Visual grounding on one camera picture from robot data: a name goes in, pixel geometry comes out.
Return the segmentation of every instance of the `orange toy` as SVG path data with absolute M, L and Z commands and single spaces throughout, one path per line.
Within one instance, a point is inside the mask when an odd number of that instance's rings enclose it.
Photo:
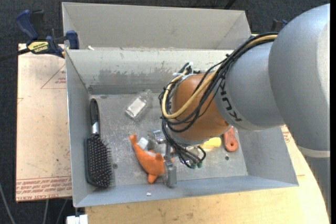
M 136 143 L 136 139 L 136 134 L 130 135 L 130 141 L 133 145 L 138 161 L 142 168 L 148 173 L 148 182 L 152 184 L 157 179 L 157 176 L 164 173 L 164 158 L 158 152 L 155 156 L 148 154 Z

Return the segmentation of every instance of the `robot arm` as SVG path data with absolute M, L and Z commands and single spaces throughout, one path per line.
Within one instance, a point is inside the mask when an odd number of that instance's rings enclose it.
M 199 145 L 231 125 L 258 131 L 286 124 L 330 207 L 329 47 L 327 4 L 279 34 L 249 39 L 206 73 L 186 66 L 161 95 L 168 141 Z

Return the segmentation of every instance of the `small clear bottle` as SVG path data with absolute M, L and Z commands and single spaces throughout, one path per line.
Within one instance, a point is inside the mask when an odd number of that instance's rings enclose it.
M 127 106 L 125 113 L 131 119 L 140 120 L 152 106 L 152 91 L 147 89 L 138 92 L 135 99 Z

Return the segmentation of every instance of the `cable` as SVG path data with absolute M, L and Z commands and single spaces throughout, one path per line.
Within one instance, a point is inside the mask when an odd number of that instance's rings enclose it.
M 3 191 L 3 189 L 2 189 L 2 185 L 1 185 L 1 183 L 0 183 L 0 193 L 1 193 L 2 201 L 4 202 L 4 205 L 5 205 L 7 214 L 8 214 L 8 216 L 9 216 L 9 218 L 10 218 L 12 224 L 16 224 L 16 223 L 15 223 L 15 220 L 14 220 L 14 218 L 13 218 L 11 212 L 10 212 L 10 209 L 9 209 L 8 203 L 7 203 L 7 201 L 6 201 L 6 197 L 5 197 L 4 191 Z
M 191 127 L 192 124 L 200 116 L 202 116 L 204 114 L 204 112 L 202 112 L 202 114 L 199 115 L 203 104 L 205 103 L 205 101 L 209 97 L 210 93 L 214 91 L 215 87 L 218 85 L 218 82 L 221 79 L 223 79 L 223 77 L 226 76 L 226 74 L 229 71 L 231 65 L 242 54 L 244 54 L 248 50 L 254 48 L 255 46 L 264 44 L 266 42 L 274 41 L 276 37 L 277 37 L 277 33 L 270 32 L 270 33 L 261 34 L 261 35 L 256 36 L 256 37 L 251 37 L 250 39 L 248 39 L 245 43 L 243 43 L 236 50 L 234 50 L 230 55 L 227 55 L 227 58 L 224 59 L 222 62 L 210 67 L 205 72 L 203 78 L 201 79 L 201 81 L 197 85 L 197 87 L 196 87 L 194 93 L 192 94 L 192 96 L 184 103 L 184 105 L 177 112 L 175 112 L 173 114 L 170 114 L 170 112 L 169 112 L 169 107 L 170 106 L 168 104 L 168 101 L 171 99 L 171 95 L 174 91 L 173 87 L 176 87 L 179 80 L 184 76 L 184 74 L 187 73 L 187 71 L 185 71 L 185 72 L 183 72 L 183 74 L 180 74 L 180 75 L 176 76 L 175 78 L 173 78 L 171 80 L 171 82 L 169 83 L 169 85 L 166 88 L 164 88 L 164 91 L 159 96 L 161 110 L 162 110 L 162 118 L 165 119 L 169 129 L 171 129 L 174 132 L 181 133 L 183 131 L 186 131 L 189 127 Z M 213 72 L 210 76 L 208 76 L 206 78 L 206 76 L 213 70 L 213 68 L 216 67 L 219 64 L 220 64 L 220 67 L 218 69 L 216 69 L 215 72 Z M 203 89 L 205 89 L 205 91 L 204 91 L 203 95 L 201 96 L 199 104 L 194 109 L 194 111 L 192 113 L 190 113 L 184 119 L 177 119 L 177 117 L 180 116 L 188 108 L 188 106 L 191 104 L 191 102 L 195 99 L 195 97 Z M 181 123 L 188 123 L 188 125 L 186 127 L 182 128 L 182 129 L 179 129 L 179 130 L 172 128 L 173 125 L 179 125 Z
M 56 224 L 58 224 L 58 222 L 61 220 L 61 217 L 62 217 L 62 213 L 64 211 L 64 208 L 65 208 L 65 205 L 67 204 L 68 202 L 68 199 L 65 200 L 65 202 L 63 203 L 63 206 L 61 208 L 61 211 L 59 212 L 58 214 L 58 217 L 57 217 L 57 220 L 56 220 Z
M 46 224 L 47 213 L 48 213 L 48 206 L 49 206 L 49 200 L 46 201 L 46 208 L 44 209 L 44 215 L 43 215 L 43 222 L 42 222 L 42 224 Z

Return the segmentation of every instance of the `white cable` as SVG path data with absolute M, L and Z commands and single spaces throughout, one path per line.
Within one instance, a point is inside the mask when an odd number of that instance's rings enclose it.
M 1 183 L 0 183 L 0 194 L 1 194 L 2 201 L 4 202 L 4 205 L 5 205 L 7 214 L 8 214 L 8 216 L 9 216 L 9 218 L 10 218 L 12 224 L 16 224 L 15 221 L 14 221 L 14 218 L 13 218 L 11 212 L 10 212 L 10 209 L 9 209 L 9 206 L 8 206 L 8 203 L 7 203 L 7 200 L 6 200 L 4 191 L 3 191 L 3 189 L 2 189 Z

